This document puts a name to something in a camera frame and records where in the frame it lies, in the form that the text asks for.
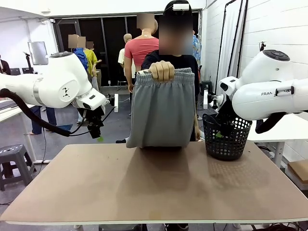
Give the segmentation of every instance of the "white curtain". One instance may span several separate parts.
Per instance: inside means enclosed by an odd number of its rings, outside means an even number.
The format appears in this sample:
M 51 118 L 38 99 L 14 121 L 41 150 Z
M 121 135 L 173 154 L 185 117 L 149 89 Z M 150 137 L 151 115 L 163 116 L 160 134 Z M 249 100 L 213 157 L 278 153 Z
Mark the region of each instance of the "white curtain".
M 245 4 L 246 0 L 243 0 L 229 76 L 236 76 L 237 63 L 239 58 L 238 52 L 241 45 L 241 35 L 242 35 L 241 32 L 243 28 Z M 218 85 L 219 81 L 228 76 L 228 69 L 231 59 L 233 40 L 236 33 L 236 24 L 239 16 L 240 6 L 241 6 L 241 0 L 236 0 L 235 2 L 228 5 L 226 8 L 226 19 L 223 28 L 218 76 L 216 80 L 217 81 L 216 95 L 220 95 L 223 93 L 223 90 Z

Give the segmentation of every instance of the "red t-shirt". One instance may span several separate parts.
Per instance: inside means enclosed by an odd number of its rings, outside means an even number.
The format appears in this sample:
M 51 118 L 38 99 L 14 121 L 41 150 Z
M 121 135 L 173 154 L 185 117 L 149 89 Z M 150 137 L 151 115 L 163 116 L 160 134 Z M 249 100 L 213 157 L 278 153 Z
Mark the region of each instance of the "red t-shirt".
M 125 45 L 125 56 L 134 59 L 135 66 L 141 66 L 145 56 L 158 50 L 157 38 L 132 39 Z

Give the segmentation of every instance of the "elastic waistband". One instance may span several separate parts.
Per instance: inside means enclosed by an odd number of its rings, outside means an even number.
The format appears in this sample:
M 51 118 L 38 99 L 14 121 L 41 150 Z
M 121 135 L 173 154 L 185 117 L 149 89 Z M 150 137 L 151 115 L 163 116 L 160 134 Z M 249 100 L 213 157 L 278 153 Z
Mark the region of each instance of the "elastic waistband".
M 194 83 L 194 73 L 192 72 L 191 68 L 176 69 L 174 73 L 174 79 L 169 82 Z M 137 72 L 136 84 L 149 84 L 149 83 L 163 83 L 163 82 L 157 82 L 157 80 L 153 79 L 153 75 L 150 72 L 147 71 L 143 71 L 143 73 L 140 71 Z

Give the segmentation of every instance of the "laundry basket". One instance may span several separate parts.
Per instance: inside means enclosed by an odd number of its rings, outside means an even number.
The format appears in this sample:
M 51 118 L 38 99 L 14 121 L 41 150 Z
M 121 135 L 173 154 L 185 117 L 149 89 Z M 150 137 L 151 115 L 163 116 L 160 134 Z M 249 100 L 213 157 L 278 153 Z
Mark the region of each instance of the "laundry basket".
M 236 160 L 243 154 L 252 121 L 236 117 L 231 121 L 235 128 L 228 135 L 221 134 L 221 124 L 215 115 L 203 114 L 206 152 L 219 160 Z

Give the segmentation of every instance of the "brown tabletop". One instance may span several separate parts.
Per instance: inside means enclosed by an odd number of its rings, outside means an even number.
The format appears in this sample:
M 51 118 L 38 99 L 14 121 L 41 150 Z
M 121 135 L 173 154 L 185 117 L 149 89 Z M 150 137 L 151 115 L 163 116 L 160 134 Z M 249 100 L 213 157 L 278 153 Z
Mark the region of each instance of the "brown tabletop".
M 223 162 L 185 149 L 68 145 L 5 210 L 20 224 L 265 223 L 308 219 L 308 200 L 252 143 Z

